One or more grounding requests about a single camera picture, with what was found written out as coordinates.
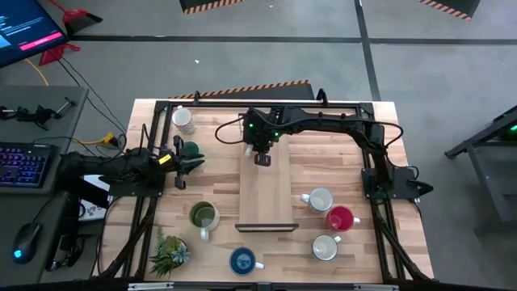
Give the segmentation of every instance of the monitor screen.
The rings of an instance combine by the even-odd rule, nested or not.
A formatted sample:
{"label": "monitor screen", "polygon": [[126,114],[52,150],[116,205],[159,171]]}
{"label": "monitor screen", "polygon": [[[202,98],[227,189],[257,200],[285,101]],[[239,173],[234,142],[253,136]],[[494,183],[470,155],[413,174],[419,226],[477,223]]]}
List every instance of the monitor screen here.
{"label": "monitor screen", "polygon": [[0,0],[0,68],[66,41],[36,0]]}

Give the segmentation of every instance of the desk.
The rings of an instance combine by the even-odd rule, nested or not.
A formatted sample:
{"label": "desk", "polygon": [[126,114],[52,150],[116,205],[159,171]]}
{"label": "desk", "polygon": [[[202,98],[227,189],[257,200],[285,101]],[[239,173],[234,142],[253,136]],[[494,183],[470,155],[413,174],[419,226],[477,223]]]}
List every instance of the desk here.
{"label": "desk", "polygon": [[[72,137],[78,123],[82,107],[86,100],[87,89],[76,86],[0,86],[0,104],[9,109],[18,106],[34,112],[41,104],[46,108],[59,109],[69,97],[78,105],[67,111],[60,120],[50,120],[48,131],[38,128],[33,123],[21,123],[15,120],[0,121],[0,141],[31,142],[39,137],[67,136]],[[60,147],[61,153],[68,150],[69,140],[48,140],[48,143]],[[53,162],[49,176],[57,169],[59,161]],[[0,188],[0,285],[35,284],[40,282],[44,264],[51,255],[54,238],[59,221],[69,195],[57,193],[38,218],[43,226],[38,240],[35,257],[27,264],[15,264],[12,259],[12,243],[20,227],[31,222],[50,197],[49,193],[18,194]]]}
{"label": "desk", "polygon": [[[128,126],[128,147],[138,146],[142,123],[149,127],[156,100],[135,101]],[[373,103],[377,120],[397,122],[393,103]],[[235,108],[191,108],[197,132],[185,141],[200,145],[206,162],[185,178],[187,189],[174,188],[174,175],[168,175],[163,197],[158,200],[155,226],[163,226],[166,235],[183,239],[191,252],[191,262],[167,276],[157,278],[149,274],[146,280],[173,281],[268,281],[268,282],[326,282],[326,283],[380,283],[382,282],[376,239],[372,225],[370,204],[364,199],[360,171],[363,158],[359,147],[345,134],[303,132],[285,136],[289,141],[292,211],[300,228],[291,233],[245,234],[235,230],[239,210],[239,158],[241,145],[223,145],[213,133],[222,123],[237,118]],[[343,109],[306,109],[308,112],[323,111],[340,114],[353,113]],[[236,141],[240,138],[238,125],[220,131],[221,139]],[[172,127],[170,139],[177,134]],[[386,141],[398,135],[395,128],[386,127]],[[406,152],[402,140],[389,148],[391,160],[406,165]],[[346,233],[341,233],[338,257],[321,262],[310,254],[310,243],[319,234],[331,234],[324,227],[325,214],[310,212],[300,202],[299,195],[315,187],[330,188],[336,205],[344,205],[362,220],[362,223]],[[221,214],[219,226],[211,233],[210,242],[200,239],[199,231],[190,225],[188,212],[193,204],[206,200],[212,202]],[[134,198],[123,198],[112,208],[104,233],[102,265],[104,268],[116,257],[126,243],[132,220]],[[416,208],[407,201],[394,200],[399,241],[421,270],[432,277],[431,262],[427,252],[422,222]],[[153,229],[151,251],[156,244],[156,227]],[[246,246],[253,250],[257,261],[264,263],[264,270],[256,270],[249,276],[235,276],[229,269],[228,259],[233,249]],[[394,271],[393,255],[387,247],[390,270]]]}

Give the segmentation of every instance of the blue mug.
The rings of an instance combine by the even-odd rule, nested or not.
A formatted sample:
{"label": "blue mug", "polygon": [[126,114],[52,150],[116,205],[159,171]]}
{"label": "blue mug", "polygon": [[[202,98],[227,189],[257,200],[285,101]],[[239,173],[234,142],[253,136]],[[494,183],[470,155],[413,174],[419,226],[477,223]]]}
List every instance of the blue mug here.
{"label": "blue mug", "polygon": [[250,275],[255,268],[264,269],[264,265],[257,263],[255,254],[247,247],[239,247],[229,256],[229,268],[239,276]]}

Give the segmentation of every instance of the gray desk surface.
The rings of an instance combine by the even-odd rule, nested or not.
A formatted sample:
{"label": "gray desk surface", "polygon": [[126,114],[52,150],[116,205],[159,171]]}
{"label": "gray desk surface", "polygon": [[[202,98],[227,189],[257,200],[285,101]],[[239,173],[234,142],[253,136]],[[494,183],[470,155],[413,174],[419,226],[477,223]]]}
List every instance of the gray desk surface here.
{"label": "gray desk surface", "polygon": [[[79,116],[86,100],[87,89],[76,86],[0,86],[0,105],[9,109],[18,106],[34,112],[38,105],[45,108],[59,109],[65,103],[65,97],[78,105],[67,111],[60,120],[49,120],[48,131],[38,128],[33,123],[15,120],[0,121],[0,141],[32,142],[40,137],[72,137]],[[49,139],[45,143],[54,144],[66,153],[70,140]],[[49,172],[57,169],[58,161],[53,162]],[[35,284],[40,281],[44,263],[51,255],[50,249],[57,232],[58,222],[63,214],[67,193],[57,193],[37,222],[43,228],[38,239],[35,257],[27,264],[15,264],[12,259],[12,243],[19,228],[31,222],[51,194],[0,194],[0,286]]]}

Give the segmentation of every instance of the computer mouse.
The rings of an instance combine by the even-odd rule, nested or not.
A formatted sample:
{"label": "computer mouse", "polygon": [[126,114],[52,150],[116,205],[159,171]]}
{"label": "computer mouse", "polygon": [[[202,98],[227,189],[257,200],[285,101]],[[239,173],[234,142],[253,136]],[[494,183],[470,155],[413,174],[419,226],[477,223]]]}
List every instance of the computer mouse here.
{"label": "computer mouse", "polygon": [[31,222],[19,229],[13,242],[13,260],[17,264],[31,261],[36,253],[36,244],[40,236],[41,225]]}

